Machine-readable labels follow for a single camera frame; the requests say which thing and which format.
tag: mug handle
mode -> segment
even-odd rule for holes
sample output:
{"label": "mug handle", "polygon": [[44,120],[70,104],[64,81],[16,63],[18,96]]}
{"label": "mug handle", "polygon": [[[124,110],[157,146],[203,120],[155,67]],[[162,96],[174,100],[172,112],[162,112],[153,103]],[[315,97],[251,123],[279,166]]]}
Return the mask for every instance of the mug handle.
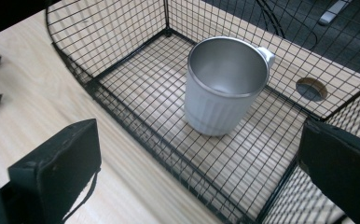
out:
{"label": "mug handle", "polygon": [[267,61],[268,64],[268,68],[272,68],[273,64],[275,63],[275,55],[266,48],[259,47],[256,49],[258,49],[258,51],[264,56],[265,61]]}

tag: light wood tabletop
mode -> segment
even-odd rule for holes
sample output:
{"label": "light wood tabletop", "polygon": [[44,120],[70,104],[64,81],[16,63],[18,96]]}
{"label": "light wood tabletop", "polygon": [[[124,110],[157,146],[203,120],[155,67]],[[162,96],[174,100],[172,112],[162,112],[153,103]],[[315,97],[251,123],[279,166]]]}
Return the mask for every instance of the light wood tabletop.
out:
{"label": "light wood tabletop", "polygon": [[218,222],[76,82],[50,45],[44,12],[1,32],[0,55],[0,187],[7,167],[53,134],[97,119],[102,171],[67,223]]}

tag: wire mesh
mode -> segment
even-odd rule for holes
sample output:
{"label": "wire mesh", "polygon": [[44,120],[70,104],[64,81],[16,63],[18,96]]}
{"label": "wire mesh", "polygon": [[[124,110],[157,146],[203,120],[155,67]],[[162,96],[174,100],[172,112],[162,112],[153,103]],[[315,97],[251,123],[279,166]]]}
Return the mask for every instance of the wire mesh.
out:
{"label": "wire mesh", "polygon": [[[330,6],[66,0],[48,7],[47,26],[77,81],[223,221],[331,222],[343,212],[299,168],[287,170],[308,116],[360,136],[360,1],[322,27],[318,20]],[[218,138],[195,132],[183,112],[187,55],[217,35],[277,57],[267,88],[236,130]],[[297,92],[303,77],[322,82],[327,97],[303,98]]]}

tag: cup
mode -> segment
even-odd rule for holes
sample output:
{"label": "cup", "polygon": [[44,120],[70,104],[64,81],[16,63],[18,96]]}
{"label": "cup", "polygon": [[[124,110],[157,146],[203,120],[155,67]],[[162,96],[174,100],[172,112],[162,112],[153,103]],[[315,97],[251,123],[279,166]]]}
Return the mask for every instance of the cup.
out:
{"label": "cup", "polygon": [[205,39],[189,53],[185,115],[197,132],[232,131],[266,86],[275,56],[233,37]]}

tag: silver cup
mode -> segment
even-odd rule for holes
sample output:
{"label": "silver cup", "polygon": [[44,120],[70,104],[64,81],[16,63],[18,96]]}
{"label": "silver cup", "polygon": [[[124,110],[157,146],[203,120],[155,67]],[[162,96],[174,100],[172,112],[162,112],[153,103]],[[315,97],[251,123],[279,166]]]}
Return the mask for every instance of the silver cup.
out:
{"label": "silver cup", "polygon": [[212,37],[188,55],[185,114],[197,132],[232,131],[263,90],[274,55],[232,37]]}

